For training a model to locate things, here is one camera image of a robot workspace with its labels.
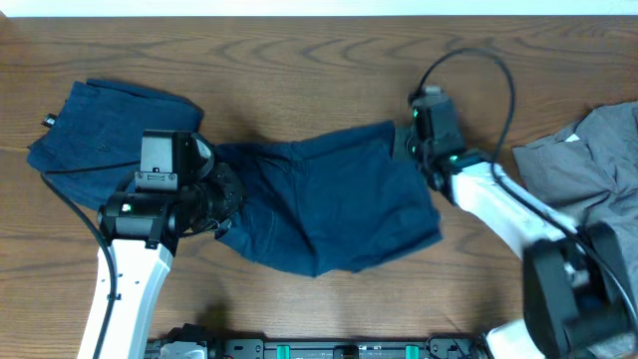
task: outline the green tape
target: green tape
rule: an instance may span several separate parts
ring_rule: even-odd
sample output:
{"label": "green tape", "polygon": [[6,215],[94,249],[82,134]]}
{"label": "green tape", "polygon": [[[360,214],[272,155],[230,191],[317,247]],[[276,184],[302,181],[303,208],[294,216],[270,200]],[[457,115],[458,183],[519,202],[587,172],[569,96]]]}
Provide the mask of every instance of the green tape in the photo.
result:
{"label": "green tape", "polygon": [[277,345],[277,359],[290,359],[290,347],[287,345]]}
{"label": "green tape", "polygon": [[419,347],[416,345],[406,345],[406,359],[419,359]]}

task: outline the folded cloth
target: folded cloth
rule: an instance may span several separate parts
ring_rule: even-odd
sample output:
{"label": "folded cloth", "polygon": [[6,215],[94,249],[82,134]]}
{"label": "folded cloth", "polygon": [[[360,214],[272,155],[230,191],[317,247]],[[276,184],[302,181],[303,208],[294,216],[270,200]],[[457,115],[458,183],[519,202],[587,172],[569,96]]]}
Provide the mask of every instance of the folded cloth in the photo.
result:
{"label": "folded cloth", "polygon": [[439,239],[439,214],[414,164],[391,158],[391,122],[279,145],[219,145],[244,208],[218,239],[291,273],[357,272]]}
{"label": "folded cloth", "polygon": [[[57,121],[31,145],[27,162],[45,171],[74,170],[140,160],[146,129],[196,132],[202,112],[189,100],[104,80],[76,82]],[[136,166],[52,176],[73,201],[98,209]]]}
{"label": "folded cloth", "polygon": [[[638,102],[596,109],[513,153],[529,192],[582,223],[614,229],[638,298]],[[591,351],[613,358],[632,346],[625,335]]]}

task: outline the wooden surface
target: wooden surface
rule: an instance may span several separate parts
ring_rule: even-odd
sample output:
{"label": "wooden surface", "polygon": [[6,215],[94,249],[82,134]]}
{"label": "wooden surface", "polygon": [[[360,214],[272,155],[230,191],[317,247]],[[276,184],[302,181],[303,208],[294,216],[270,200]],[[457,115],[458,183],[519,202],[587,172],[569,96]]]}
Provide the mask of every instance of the wooden surface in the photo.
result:
{"label": "wooden surface", "polygon": [[[70,358],[93,297],[97,246],[27,166],[74,81],[117,79],[184,95],[212,142],[290,141],[409,118],[407,94],[447,51],[482,46],[515,76],[507,147],[593,107],[636,100],[632,18],[19,19],[0,22],[0,357]],[[491,150],[506,111],[502,75],[459,59],[432,78]],[[515,174],[511,156],[503,156]],[[184,322],[268,337],[423,337],[521,315],[519,260],[472,216],[435,205],[445,240],[359,274],[317,279],[247,262],[208,235],[184,240],[152,336]]]}

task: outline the white background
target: white background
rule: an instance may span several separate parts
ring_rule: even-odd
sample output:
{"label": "white background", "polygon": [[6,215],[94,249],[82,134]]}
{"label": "white background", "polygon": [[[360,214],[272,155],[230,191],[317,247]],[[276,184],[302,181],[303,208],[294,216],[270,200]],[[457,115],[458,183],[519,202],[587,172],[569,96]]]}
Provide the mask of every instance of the white background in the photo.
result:
{"label": "white background", "polygon": [[637,15],[638,0],[0,0],[8,17]]}

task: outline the dark blue fabric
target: dark blue fabric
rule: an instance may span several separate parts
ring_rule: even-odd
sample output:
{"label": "dark blue fabric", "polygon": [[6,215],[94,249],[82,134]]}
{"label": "dark blue fabric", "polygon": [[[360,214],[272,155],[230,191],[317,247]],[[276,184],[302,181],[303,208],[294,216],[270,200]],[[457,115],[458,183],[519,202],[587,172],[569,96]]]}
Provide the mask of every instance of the dark blue fabric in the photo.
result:
{"label": "dark blue fabric", "polygon": [[415,165],[391,158],[391,122],[280,145],[219,145],[248,192],[220,241],[275,269],[357,272],[439,239]]}
{"label": "dark blue fabric", "polygon": [[[139,161],[144,130],[196,132],[201,118],[201,111],[181,97],[112,81],[76,82],[56,124],[31,145],[27,162],[44,172]],[[51,181],[73,201],[98,209],[136,168],[52,176]]]}

